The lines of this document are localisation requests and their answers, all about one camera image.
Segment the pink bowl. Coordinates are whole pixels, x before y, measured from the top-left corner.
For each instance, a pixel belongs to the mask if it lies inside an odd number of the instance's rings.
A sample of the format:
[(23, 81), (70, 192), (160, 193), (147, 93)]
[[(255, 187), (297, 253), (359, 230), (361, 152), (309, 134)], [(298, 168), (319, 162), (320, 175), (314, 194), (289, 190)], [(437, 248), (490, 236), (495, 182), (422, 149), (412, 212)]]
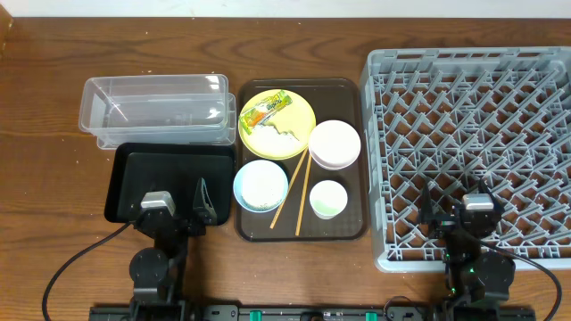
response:
[(357, 130), (344, 121), (323, 121), (310, 133), (309, 153), (323, 169), (340, 170), (349, 167), (358, 159), (360, 150)]

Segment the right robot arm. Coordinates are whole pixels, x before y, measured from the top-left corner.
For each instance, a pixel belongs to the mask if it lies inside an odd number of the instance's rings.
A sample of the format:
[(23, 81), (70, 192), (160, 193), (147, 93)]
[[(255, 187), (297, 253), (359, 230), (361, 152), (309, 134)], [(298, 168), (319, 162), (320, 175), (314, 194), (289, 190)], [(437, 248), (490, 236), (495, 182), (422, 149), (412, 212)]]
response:
[(423, 188), (419, 223), (428, 227), (431, 239), (445, 244), (443, 262), (448, 287), (453, 292), (447, 309), (489, 309), (509, 298), (515, 263), (496, 251), (482, 251), (481, 244), (495, 230), (504, 212), (483, 179), (478, 181), (476, 193), (463, 195), (448, 212), (436, 210), (429, 187)]

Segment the yellow plate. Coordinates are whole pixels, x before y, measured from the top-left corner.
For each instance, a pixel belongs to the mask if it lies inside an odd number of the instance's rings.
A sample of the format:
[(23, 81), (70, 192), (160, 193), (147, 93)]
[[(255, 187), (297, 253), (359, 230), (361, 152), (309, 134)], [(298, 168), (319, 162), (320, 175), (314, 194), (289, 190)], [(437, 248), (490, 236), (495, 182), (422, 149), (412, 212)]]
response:
[[(257, 102), (261, 101), (263, 98), (276, 94), (279, 90), (284, 90), (293, 99), (293, 102), (286, 106), (281, 111), (278, 111), (270, 119), (268, 119), (264, 124), (258, 126), (273, 126), (277, 129), (279, 133), (288, 132), (293, 134), (302, 144), (302, 148), (295, 153), (287, 155), (285, 157), (270, 157), (265, 156), (256, 152), (250, 143), (250, 136), (245, 133), (244, 129), (240, 125), (239, 116), (248, 108), (254, 106)], [(255, 154), (256, 156), (274, 160), (281, 161), (293, 158), (294, 156), (303, 152), (307, 148), (309, 143), (309, 136), (311, 131), (316, 127), (317, 121), (315, 112), (312, 109), (310, 103), (303, 98), (301, 95), (297, 94), (291, 90), (285, 89), (268, 89), (263, 90), (260, 93), (254, 95), (252, 98), (248, 99), (242, 106), (242, 110), (238, 114), (238, 124), (237, 130), (240, 136), (240, 140), (244, 147)]]

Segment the white cup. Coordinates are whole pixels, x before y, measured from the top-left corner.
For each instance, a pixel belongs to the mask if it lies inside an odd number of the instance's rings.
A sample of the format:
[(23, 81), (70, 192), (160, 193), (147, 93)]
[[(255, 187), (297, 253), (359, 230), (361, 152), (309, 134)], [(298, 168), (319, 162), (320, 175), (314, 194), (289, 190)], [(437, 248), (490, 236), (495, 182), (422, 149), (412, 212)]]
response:
[(348, 193), (334, 180), (323, 180), (310, 190), (310, 206), (318, 218), (331, 219), (347, 206)]

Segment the green orange snack wrapper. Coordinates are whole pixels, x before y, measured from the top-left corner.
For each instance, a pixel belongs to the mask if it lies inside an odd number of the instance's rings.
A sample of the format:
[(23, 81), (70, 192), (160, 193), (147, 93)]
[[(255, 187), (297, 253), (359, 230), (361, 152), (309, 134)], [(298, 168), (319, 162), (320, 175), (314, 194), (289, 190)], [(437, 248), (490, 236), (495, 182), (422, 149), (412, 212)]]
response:
[(284, 90), (279, 90), (276, 94), (267, 96), (254, 106), (246, 109), (240, 116), (239, 122), (245, 133), (250, 135), (253, 129), (264, 124), (278, 111), (290, 105), (293, 99)]

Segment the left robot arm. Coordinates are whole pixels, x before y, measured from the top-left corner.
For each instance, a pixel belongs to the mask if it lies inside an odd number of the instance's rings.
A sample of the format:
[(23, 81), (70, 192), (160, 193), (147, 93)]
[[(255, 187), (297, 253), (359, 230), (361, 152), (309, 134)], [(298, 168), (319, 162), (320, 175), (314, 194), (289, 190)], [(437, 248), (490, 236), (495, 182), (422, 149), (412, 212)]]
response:
[(143, 305), (172, 304), (182, 296), (188, 239), (202, 236), (218, 222), (204, 178), (199, 178), (191, 209), (176, 212), (168, 191), (149, 192), (141, 201), (134, 228), (152, 238), (152, 248), (138, 252), (129, 274), (134, 282), (134, 300)]

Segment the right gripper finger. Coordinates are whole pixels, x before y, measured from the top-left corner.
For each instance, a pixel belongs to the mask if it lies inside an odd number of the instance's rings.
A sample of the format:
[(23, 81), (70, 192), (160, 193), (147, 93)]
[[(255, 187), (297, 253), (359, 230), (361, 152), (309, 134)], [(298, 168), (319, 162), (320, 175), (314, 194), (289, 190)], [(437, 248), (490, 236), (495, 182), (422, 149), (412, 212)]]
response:
[(421, 194), (421, 203), (419, 209), (419, 222), (430, 223), (434, 219), (434, 210), (428, 183), (424, 183)]
[(490, 202), (492, 204), (492, 208), (494, 210), (503, 210), (504, 207), (503, 205), (500, 203), (500, 201), (497, 199), (497, 197), (492, 193), (492, 191), (490, 190), (490, 188), (488, 187), (488, 185), (485, 182), (484, 178), (480, 178), (478, 181), (478, 192), (481, 194), (485, 194), (488, 196), (488, 198), (490, 199)]

